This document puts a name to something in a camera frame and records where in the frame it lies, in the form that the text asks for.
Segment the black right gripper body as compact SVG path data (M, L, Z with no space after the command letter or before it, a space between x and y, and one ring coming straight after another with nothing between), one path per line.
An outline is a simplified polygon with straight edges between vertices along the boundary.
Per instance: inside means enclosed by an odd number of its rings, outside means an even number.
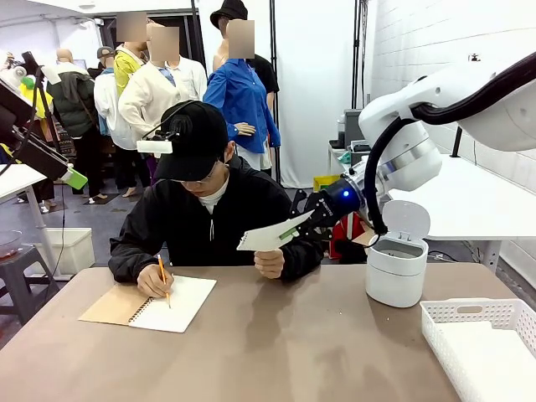
M344 216L358 212L364 206L364 196L356 185L340 178L309 196L310 221L313 227L331 228Z

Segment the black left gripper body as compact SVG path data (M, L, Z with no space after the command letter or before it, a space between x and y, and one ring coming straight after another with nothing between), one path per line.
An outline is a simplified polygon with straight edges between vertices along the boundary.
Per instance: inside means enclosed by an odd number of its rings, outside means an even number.
M33 120L34 112L34 106L17 88L0 79L0 137L24 139L24 126Z

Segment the white notebook paper sheet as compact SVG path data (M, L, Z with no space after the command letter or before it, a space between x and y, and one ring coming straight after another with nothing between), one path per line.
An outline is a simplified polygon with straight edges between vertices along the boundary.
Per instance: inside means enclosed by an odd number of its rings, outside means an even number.
M242 236L238 251L273 251L291 242L299 235L297 228L306 222L313 210L264 228L248 230Z

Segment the spiral notebook brown cover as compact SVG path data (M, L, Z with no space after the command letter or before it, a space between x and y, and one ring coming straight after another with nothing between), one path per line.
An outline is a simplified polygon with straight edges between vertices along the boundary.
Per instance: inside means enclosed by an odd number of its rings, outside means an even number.
M183 333L204 304L217 281L175 276L170 298L144 296L135 286L116 284L79 319Z

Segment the orange pencil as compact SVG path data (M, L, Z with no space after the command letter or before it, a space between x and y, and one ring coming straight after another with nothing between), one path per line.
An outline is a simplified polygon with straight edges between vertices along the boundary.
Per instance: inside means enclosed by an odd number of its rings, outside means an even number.
M163 264L162 257L160 254L157 255L157 259L158 259L158 265L159 265L160 272L161 272L162 282L164 285L166 285L168 283L168 279L166 276L166 271L164 269L164 264ZM166 292L166 299L167 299L168 308L171 309L171 297L170 297L169 291Z

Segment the person's right forearm black sleeve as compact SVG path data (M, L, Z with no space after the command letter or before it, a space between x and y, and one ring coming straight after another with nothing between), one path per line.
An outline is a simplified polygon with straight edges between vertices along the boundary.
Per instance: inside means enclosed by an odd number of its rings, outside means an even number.
M114 279L120 283L136 283L144 268L157 263L156 254L163 244L164 240L161 238L139 238L127 232L112 238L108 266Z

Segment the person's left forearm black sleeve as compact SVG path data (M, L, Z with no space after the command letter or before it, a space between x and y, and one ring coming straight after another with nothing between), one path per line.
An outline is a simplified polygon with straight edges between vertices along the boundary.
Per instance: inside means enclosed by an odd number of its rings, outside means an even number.
M295 238L283 245L281 251L284 265L279 279L281 281L296 281L313 272L324 257L320 240Z

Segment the person's left hand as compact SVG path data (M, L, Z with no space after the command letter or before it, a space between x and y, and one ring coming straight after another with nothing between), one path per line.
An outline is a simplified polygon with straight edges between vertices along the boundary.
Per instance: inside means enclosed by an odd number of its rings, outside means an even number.
M256 251L255 268L267 279L279 279L284 269L285 259L282 250Z

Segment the person's right hand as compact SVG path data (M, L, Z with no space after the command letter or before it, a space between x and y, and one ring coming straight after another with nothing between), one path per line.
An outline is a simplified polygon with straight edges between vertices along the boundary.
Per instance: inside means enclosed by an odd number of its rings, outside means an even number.
M146 296L166 298L172 293L173 276L159 264L145 266L137 277L137 288Z

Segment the white table with legs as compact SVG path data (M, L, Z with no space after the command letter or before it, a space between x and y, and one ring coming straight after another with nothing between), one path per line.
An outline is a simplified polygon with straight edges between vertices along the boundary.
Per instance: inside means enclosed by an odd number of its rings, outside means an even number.
M54 271L55 262L52 247L49 242L47 227L43 221L41 209L37 202L33 185L45 179L45 176L25 164L13 164L10 167L0 165L0 171L7 169L0 175L0 203L13 198L20 192L25 192L33 216L35 227L38 230L46 262L51 272Z

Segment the black bag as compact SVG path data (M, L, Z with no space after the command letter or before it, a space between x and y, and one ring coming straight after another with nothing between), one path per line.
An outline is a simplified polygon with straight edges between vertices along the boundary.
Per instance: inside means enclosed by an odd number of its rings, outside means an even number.
M338 261L341 265L365 264L367 262L368 255L361 244L351 240L336 240L334 248L340 255Z

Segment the brown cardboard piece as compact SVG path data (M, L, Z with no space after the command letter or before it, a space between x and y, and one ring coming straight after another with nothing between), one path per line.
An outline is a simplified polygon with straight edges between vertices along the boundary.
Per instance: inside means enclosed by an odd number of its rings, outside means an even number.
M362 245L363 247L369 247L371 246L376 240L378 239L378 236L374 233L374 231L366 230L362 234L360 234L358 237L356 237L353 240L353 243L356 243L358 245Z

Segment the small white side table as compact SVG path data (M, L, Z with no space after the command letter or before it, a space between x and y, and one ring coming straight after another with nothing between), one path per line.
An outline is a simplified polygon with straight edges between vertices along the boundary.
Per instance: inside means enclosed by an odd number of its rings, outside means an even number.
M338 158L345 152L350 152L349 149L336 149L331 145L327 148L327 175L342 175L348 173L351 167L361 162L363 157L367 157L368 154L351 153L352 161L350 164L341 164Z

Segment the seated person black jacket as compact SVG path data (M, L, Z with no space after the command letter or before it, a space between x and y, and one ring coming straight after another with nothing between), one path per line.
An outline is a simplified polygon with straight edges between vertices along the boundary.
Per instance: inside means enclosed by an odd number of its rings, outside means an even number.
M286 221L290 209L285 190L236 156L229 139L224 160L205 179L163 179L147 188L120 234L163 239L174 266L255 266L255 251L236 249L243 234Z

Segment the grey box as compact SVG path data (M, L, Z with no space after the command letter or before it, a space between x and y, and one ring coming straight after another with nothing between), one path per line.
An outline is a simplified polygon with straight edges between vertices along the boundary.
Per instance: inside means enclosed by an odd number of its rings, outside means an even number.
M349 147L352 141L363 141L364 136L359 127L361 110L347 109L344 111L344 143Z

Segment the white lidded trash bin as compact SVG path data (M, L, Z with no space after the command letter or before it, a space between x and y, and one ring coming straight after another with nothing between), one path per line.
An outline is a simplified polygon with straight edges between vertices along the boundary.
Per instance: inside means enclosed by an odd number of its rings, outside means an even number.
M430 216L416 203L390 200L383 219L388 232L369 241L365 290L384 305L412 307L424 289Z

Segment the clear glass bowl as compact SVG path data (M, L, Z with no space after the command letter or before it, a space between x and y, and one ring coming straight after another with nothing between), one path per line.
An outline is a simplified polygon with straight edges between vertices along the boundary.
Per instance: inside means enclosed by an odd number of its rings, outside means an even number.
M0 260L18 253L22 245L22 232L19 230L0 230Z

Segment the white storage bin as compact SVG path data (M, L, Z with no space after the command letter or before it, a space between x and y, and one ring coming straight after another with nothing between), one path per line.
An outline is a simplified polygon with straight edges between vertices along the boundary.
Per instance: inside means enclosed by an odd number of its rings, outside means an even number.
M35 247L55 275L75 275L95 264L91 228L47 228L54 260L49 262L41 243Z

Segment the grey plastic stool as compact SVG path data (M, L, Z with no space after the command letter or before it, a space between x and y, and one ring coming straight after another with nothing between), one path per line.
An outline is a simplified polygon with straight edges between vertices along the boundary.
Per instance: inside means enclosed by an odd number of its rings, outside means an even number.
M26 276L35 263L44 275ZM23 326L58 292L58 283L34 245L22 245L14 255L0 259L0 299L11 299L10 305L0 303L0 316L17 316Z

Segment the mannequin in cream cardigan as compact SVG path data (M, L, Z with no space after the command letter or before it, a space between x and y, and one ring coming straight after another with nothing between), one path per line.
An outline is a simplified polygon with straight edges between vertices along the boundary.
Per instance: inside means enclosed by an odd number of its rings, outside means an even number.
M147 25L149 61L130 78L119 96L118 111L130 127L134 142L160 123L163 113L179 102L190 101L178 73L178 28Z

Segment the black baseball cap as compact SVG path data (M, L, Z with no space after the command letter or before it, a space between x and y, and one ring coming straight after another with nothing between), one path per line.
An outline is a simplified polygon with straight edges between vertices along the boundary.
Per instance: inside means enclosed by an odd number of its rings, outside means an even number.
M180 102L164 112L161 123L161 131L171 136L173 151L161 155L157 180L201 181L224 160L229 138L218 108L200 100Z

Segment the mannequin in blue shirt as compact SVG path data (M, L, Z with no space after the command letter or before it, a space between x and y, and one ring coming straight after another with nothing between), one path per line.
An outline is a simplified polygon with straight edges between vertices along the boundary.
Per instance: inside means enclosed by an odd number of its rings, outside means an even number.
M268 93L255 69L244 58L232 59L223 50L229 47L227 26L232 20L218 16L223 42L214 61L203 101L224 116L228 137L237 154L254 169L271 174L271 150L281 145L281 136L268 104Z

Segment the large white table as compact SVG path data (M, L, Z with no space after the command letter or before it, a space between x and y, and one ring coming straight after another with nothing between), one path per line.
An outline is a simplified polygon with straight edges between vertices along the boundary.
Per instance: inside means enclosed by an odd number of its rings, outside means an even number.
M502 242L536 240L536 195L460 157L442 157L438 176L393 200L422 206L430 216L428 240L476 241L480 263L496 270Z

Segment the mannequin in black t-shirt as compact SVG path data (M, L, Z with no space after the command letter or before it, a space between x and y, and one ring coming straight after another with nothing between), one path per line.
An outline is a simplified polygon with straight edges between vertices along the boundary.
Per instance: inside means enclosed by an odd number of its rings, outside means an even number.
M219 67L221 67L229 58L229 43L227 34L224 28L220 28L219 30L223 39L215 56L213 57L213 71L216 71ZM267 100L272 107L275 95L280 89L277 84L276 74L271 66L271 63L258 54L256 54L253 59L247 59L246 63L258 75L261 83L265 87Z

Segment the black light stand pole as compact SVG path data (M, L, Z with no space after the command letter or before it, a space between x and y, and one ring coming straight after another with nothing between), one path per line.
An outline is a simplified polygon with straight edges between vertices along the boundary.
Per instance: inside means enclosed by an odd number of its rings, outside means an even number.
M364 71L369 15L369 0L354 0L353 15L353 72L351 107L365 104Z
M198 10L198 0L190 0L191 11L193 18L193 32L194 32L194 44L196 49L196 55L198 56L199 63L206 68L206 59L204 54L204 42L201 32L201 24Z
M269 0L269 14L270 14L270 40L271 40L271 65L274 71L276 82L278 83L278 71L277 71L277 43L276 43L276 0ZM277 128L279 128L279 91L274 95L274 119ZM276 157L276 181L281 184L281 150L279 147L275 148Z

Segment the mannequin in white shirt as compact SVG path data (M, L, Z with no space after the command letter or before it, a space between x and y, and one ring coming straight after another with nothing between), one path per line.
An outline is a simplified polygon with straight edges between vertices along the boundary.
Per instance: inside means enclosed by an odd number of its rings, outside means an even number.
M182 56L178 63L178 73L188 89L190 99L201 101L207 90L207 75L203 65Z

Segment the white perforated plastic basket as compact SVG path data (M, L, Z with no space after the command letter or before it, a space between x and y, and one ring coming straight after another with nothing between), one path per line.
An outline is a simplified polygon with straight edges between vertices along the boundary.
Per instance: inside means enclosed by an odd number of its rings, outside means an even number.
M536 402L536 311L520 299L423 301L422 333L462 402Z

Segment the black bucket hat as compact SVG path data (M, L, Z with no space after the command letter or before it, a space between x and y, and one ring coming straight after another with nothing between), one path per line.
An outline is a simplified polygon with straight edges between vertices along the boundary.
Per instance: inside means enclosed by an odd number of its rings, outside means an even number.
M219 28L219 20L226 18L232 19L248 19L248 9L242 0L224 0L220 9L214 11L210 15L210 22Z

